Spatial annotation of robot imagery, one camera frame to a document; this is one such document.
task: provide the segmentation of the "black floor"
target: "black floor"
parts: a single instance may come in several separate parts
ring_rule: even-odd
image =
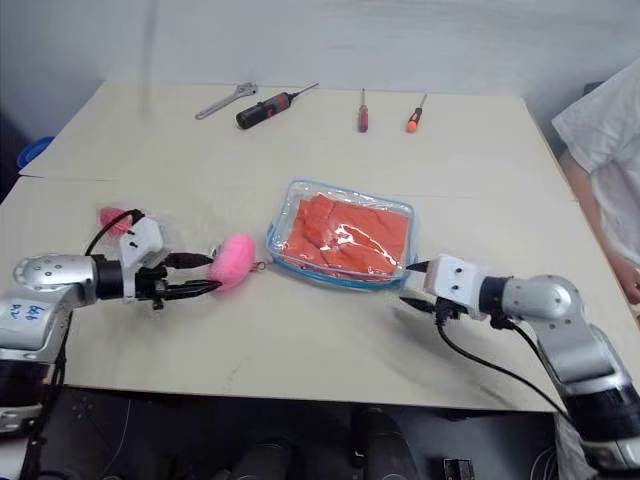
[[[305,478],[357,480],[349,462],[352,405],[223,397],[137,396],[122,450],[126,396],[67,390],[47,429],[42,467],[72,479],[210,480],[254,442],[284,437],[300,448]],[[472,460],[476,479],[528,479],[535,457],[554,444],[547,414],[385,407],[402,428],[424,480],[449,458]]]

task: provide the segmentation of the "orange screwdriver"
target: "orange screwdriver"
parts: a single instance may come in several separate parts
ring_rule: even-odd
[[[411,118],[409,118],[409,122],[407,123],[407,132],[413,133],[418,129],[418,122],[420,121],[420,117],[422,116],[422,106],[424,105],[424,101],[427,99],[427,94],[424,94],[422,97],[422,101],[420,102],[420,106],[415,109]]]
[[[358,131],[361,133],[369,129],[369,109],[364,103],[364,88],[360,96],[360,110],[358,110]]]

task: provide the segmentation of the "white wall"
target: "white wall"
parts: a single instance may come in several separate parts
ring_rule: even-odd
[[[36,138],[105,79],[320,81],[522,95],[550,133],[639,31],[638,0],[0,0],[0,106]]]

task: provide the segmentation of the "black screwdriver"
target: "black screwdriver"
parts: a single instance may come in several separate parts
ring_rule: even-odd
[[[267,118],[273,117],[276,113],[286,110],[291,106],[291,101],[294,98],[318,85],[319,83],[314,83],[296,93],[282,92],[264,102],[258,102],[253,107],[249,107],[236,115],[236,121],[243,130],[253,127]]]

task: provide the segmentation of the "screwdriver handle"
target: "screwdriver handle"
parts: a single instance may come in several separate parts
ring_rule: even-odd
[[[409,122],[407,123],[407,132],[413,133],[418,129],[418,122],[420,121],[421,116],[422,107],[418,107],[409,118]]]
[[[260,122],[286,110],[291,106],[292,96],[287,92],[279,93],[264,102],[258,102],[236,115],[238,126],[243,130],[251,128]]]
[[[358,131],[361,133],[366,132],[369,129],[369,109],[366,105],[360,107],[358,113]]]

